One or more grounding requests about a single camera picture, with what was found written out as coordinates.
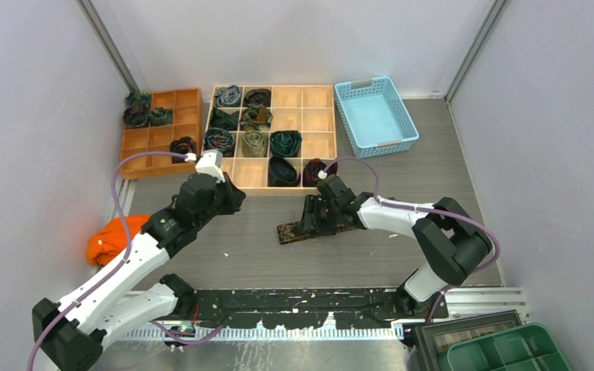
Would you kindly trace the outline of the black key pattern tie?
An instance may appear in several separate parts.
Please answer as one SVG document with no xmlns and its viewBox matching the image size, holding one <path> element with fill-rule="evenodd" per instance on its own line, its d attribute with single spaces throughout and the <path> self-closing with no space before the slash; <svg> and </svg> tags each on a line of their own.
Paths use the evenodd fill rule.
<svg viewBox="0 0 594 371">
<path fill-rule="evenodd" d="M 304 231 L 300 229 L 299 222 L 283 223 L 276 227 L 278 243 L 280 245 L 312 240 L 319 237 L 330 237 L 337 235 L 338 233 L 349 232 L 356 229 L 357 228 L 355 226 L 346 226 L 342 223 L 338 223 L 336 225 L 335 231 Z"/>
</svg>

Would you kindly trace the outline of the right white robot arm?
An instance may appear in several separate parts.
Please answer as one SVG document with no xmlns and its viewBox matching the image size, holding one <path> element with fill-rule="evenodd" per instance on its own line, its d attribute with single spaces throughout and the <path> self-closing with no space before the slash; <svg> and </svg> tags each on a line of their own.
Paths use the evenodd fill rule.
<svg viewBox="0 0 594 371">
<path fill-rule="evenodd" d="M 302 218 L 288 229 L 289 237 L 386 230 L 417 241 L 426 262 L 398 289 L 399 309 L 408 317 L 418 317 L 443 288 L 462 284 L 493 250 L 488 233 L 452 198 L 413 204 L 370 192 L 355 194 L 338 175 L 319 181 L 317 190 L 305 197 Z"/>
</svg>

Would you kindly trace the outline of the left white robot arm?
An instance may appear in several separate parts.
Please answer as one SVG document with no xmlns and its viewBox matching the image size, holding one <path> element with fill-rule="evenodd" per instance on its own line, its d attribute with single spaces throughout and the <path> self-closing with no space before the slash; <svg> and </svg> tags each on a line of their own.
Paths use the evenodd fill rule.
<svg viewBox="0 0 594 371">
<path fill-rule="evenodd" d="M 169 274 L 151 289 L 123 299 L 142 278 L 192 243 L 216 216 L 238 212 L 246 195 L 221 169 L 223 155 L 176 154 L 195 162 L 195 172 L 164 209 L 153 213 L 139 233 L 125 229 L 125 249 L 92 278 L 58 301 L 40 300 L 32 310 L 33 346 L 26 368 L 38 351 L 60 370 L 89 370 L 114 342 L 157 318 L 190 316 L 196 292 Z"/>
</svg>

